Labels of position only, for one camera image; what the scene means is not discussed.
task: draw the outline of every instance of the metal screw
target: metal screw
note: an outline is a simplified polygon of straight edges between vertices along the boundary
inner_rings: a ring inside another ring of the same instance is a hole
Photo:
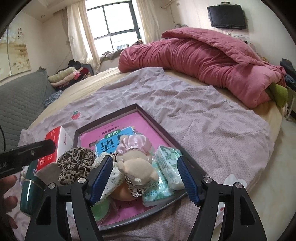
[[[79,183],[85,183],[86,182],[86,178],[85,177],[82,177],[78,180]]]
[[[209,177],[205,177],[205,178],[204,178],[204,182],[205,182],[205,183],[211,183],[211,182],[212,182],[212,179],[209,178]]]
[[[54,189],[55,188],[55,183],[51,183],[48,185],[49,189]]]
[[[236,186],[237,188],[242,188],[242,184],[241,184],[241,183],[235,183],[235,186]]]

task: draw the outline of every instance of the tv screen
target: tv screen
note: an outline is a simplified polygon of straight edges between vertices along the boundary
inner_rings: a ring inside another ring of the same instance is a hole
[[[207,8],[212,27],[247,29],[244,11],[240,5],[218,5]]]

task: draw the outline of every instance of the quilted gray cover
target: quilted gray cover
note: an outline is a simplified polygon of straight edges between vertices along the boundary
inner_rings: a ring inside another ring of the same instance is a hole
[[[27,129],[44,110],[44,101],[55,92],[40,68],[0,86],[0,125],[6,150],[17,147],[22,129]],[[0,153],[4,150],[0,132]]]

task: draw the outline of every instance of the silver crown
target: silver crown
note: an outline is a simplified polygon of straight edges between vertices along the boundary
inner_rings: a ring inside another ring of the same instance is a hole
[[[135,185],[130,177],[126,176],[125,180],[126,180],[126,183],[128,184],[128,188],[131,194],[133,195],[133,197],[142,196],[150,187],[150,181],[145,185]],[[138,183],[141,182],[140,178],[135,177],[134,180],[135,182],[138,182]]]

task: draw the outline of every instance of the green oval label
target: green oval label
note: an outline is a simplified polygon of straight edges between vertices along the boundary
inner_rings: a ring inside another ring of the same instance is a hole
[[[110,137],[115,136],[115,135],[119,134],[120,132],[121,132],[120,129],[112,131],[112,132],[108,133],[107,135],[105,135],[105,139],[109,139]]]

